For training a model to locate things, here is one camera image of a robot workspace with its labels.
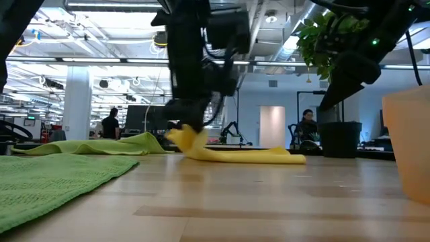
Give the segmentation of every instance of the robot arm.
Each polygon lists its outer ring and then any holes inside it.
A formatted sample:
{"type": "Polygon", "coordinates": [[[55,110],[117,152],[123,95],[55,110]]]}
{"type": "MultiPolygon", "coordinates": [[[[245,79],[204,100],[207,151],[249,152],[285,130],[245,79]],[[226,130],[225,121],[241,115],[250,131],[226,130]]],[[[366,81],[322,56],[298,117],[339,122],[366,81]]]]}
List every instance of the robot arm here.
{"type": "Polygon", "coordinates": [[[382,59],[394,50],[417,18],[430,14],[417,0],[311,1],[334,12],[339,21],[346,15],[369,20],[361,32],[340,34],[328,28],[318,37],[315,50],[329,53],[335,65],[321,110],[328,110],[360,91],[364,88],[362,83],[373,84],[381,75],[382,59]]]}
{"type": "Polygon", "coordinates": [[[165,25],[167,32],[173,99],[163,112],[166,119],[180,120],[200,132],[211,122],[203,119],[212,92],[220,93],[220,102],[234,95],[237,76],[232,76],[233,55],[249,51],[249,17],[239,6],[211,9],[209,0],[178,0],[171,5],[171,13],[160,10],[151,23],[165,25]],[[211,54],[206,38],[212,49],[225,49],[224,56],[211,54]],[[212,58],[224,60],[223,66],[205,58],[204,50],[212,58]]]}

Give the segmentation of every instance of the potted plant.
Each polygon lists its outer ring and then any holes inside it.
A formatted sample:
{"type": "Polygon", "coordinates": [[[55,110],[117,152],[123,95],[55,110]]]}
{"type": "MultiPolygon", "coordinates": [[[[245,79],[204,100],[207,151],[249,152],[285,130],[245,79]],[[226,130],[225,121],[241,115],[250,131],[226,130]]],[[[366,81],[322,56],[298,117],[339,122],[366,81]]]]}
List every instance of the potted plant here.
{"type": "MultiPolygon", "coordinates": [[[[324,41],[318,41],[332,29],[336,29],[336,33],[347,37],[348,34],[362,31],[367,25],[366,19],[358,20],[351,15],[337,17],[331,12],[326,15],[320,13],[313,19],[305,19],[302,27],[298,29],[298,52],[308,68],[316,68],[316,74],[320,76],[320,80],[327,79],[331,83],[331,71],[336,68],[333,59],[337,52],[327,51],[325,47],[321,48],[320,44],[324,44],[324,41]]],[[[343,46],[340,44],[332,47],[333,49],[338,48],[341,52],[343,46]]],[[[338,112],[332,111],[327,111],[327,113],[338,114],[338,112]]],[[[323,155],[325,157],[354,158],[357,154],[360,132],[361,123],[359,122],[319,122],[318,133],[323,155]]]]}

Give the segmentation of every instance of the computer monitor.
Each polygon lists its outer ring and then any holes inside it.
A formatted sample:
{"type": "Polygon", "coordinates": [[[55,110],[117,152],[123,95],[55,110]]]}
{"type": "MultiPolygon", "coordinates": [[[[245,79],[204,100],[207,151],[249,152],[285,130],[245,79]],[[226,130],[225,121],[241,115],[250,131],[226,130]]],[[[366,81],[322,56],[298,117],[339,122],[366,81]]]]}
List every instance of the computer monitor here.
{"type": "MultiPolygon", "coordinates": [[[[128,130],[144,130],[145,112],[148,106],[129,105],[127,109],[126,127],[128,130]]],[[[166,130],[167,120],[163,117],[162,106],[149,107],[146,115],[147,130],[166,130]]]]}

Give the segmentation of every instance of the white pillar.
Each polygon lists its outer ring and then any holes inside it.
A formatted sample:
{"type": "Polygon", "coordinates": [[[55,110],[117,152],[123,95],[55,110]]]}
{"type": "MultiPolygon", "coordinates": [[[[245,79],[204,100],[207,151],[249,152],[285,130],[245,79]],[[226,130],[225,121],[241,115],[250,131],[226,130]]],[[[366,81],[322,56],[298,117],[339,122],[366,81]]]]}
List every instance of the white pillar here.
{"type": "Polygon", "coordinates": [[[93,78],[89,67],[68,67],[62,129],[67,140],[89,138],[93,78]]]}

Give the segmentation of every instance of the wall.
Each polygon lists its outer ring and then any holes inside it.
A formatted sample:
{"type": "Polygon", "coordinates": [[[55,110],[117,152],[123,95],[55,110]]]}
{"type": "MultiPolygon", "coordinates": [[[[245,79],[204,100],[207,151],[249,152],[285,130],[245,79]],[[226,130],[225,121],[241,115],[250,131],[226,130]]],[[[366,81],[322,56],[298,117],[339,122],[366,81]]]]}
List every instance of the wall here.
{"type": "MultiPolygon", "coordinates": [[[[392,91],[364,89],[345,100],[345,121],[358,121],[363,124],[361,141],[369,141],[379,136],[382,97],[390,92],[392,91]]],[[[321,95],[300,94],[300,117],[303,110],[307,108],[315,110],[322,98],[321,95]]],[[[239,130],[247,141],[254,145],[259,144],[260,106],[284,106],[286,108],[286,146],[288,148],[291,135],[287,126],[297,123],[296,92],[240,92],[239,130]]],[[[228,97],[226,99],[225,125],[231,121],[236,121],[236,112],[233,98],[228,97]]]]}
{"type": "Polygon", "coordinates": [[[361,141],[369,141],[380,135],[380,110],[382,109],[382,98],[389,91],[363,90],[359,97],[359,116],[363,124],[361,129],[361,141]]]}
{"type": "MultiPolygon", "coordinates": [[[[300,94],[300,117],[303,110],[310,108],[315,110],[321,102],[321,95],[309,93],[300,94]]],[[[241,91],[239,100],[239,130],[246,139],[258,145],[260,106],[283,106],[286,112],[286,146],[290,146],[291,135],[287,126],[297,123],[296,92],[269,93],[241,91]]],[[[236,106],[232,97],[226,99],[225,125],[236,121],[236,106]]]]}

